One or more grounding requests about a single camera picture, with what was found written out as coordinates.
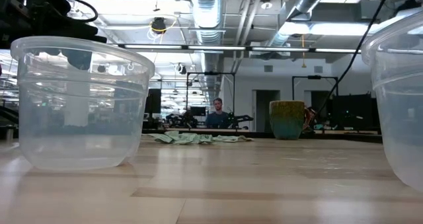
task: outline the table surface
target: table surface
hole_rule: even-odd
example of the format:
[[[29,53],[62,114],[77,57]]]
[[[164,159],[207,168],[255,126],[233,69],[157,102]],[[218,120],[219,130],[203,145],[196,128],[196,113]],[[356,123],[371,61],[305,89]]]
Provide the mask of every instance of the table surface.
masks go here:
[[[423,194],[373,143],[335,140],[163,145],[131,164],[33,168],[0,144],[2,224],[423,223]]]

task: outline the exposed ductwork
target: exposed ductwork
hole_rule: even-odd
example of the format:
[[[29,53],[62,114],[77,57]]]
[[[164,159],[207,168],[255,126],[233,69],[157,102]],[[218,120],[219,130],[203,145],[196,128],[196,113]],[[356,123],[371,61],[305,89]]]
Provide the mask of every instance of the exposed ductwork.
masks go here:
[[[194,22],[198,28],[219,28],[222,19],[222,3],[223,0],[191,0],[192,14]],[[201,45],[219,45],[222,41],[222,33],[212,30],[198,30],[197,39]],[[216,53],[202,53],[203,71],[222,72],[223,55]],[[216,80],[220,81],[221,76],[205,76],[206,89],[208,90],[208,99],[211,102],[218,92],[219,85]]]
[[[310,14],[316,7],[320,0],[293,0],[293,5],[287,3],[282,7],[285,21],[290,20],[302,14]],[[284,23],[281,25],[279,31],[274,35],[273,39],[269,41],[267,46],[280,47],[285,44],[291,35],[284,33]]]

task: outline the plastic tub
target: plastic tub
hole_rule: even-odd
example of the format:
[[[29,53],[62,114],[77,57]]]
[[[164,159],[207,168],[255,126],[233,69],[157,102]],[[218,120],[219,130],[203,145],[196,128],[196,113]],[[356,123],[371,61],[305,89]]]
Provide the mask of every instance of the plastic tub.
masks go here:
[[[135,155],[154,64],[106,44],[52,36],[21,38],[19,143],[34,166],[113,167]]]
[[[371,67],[389,164],[405,184],[423,191],[423,13],[368,38],[363,60]]]

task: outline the door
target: door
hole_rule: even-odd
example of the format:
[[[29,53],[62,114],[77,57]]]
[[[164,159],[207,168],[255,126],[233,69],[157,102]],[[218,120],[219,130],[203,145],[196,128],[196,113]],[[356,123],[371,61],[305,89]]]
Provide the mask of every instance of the door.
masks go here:
[[[255,131],[272,133],[270,102],[280,99],[280,91],[255,91]]]
[[[251,125],[251,129],[250,129],[250,131],[253,131],[253,132],[256,132],[256,121],[257,121],[257,119],[256,119],[256,114],[257,114],[257,111],[256,111],[256,103],[257,103],[257,99],[256,99],[256,96],[257,96],[257,91],[252,91],[252,112],[251,112],[251,114],[252,114],[252,118],[254,119],[253,121],[252,121],[252,125]]]
[[[315,111],[320,109],[320,107],[325,103],[328,93],[329,91],[311,91],[311,107]],[[324,120],[328,118],[327,105],[325,105],[325,107],[322,108],[319,118]]]

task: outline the glazed mug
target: glazed mug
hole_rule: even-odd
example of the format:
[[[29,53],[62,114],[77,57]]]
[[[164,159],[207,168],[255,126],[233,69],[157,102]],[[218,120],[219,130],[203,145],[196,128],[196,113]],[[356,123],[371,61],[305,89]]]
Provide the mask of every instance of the glazed mug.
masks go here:
[[[276,139],[298,139],[310,120],[311,113],[304,107],[304,102],[270,102],[270,125]]]

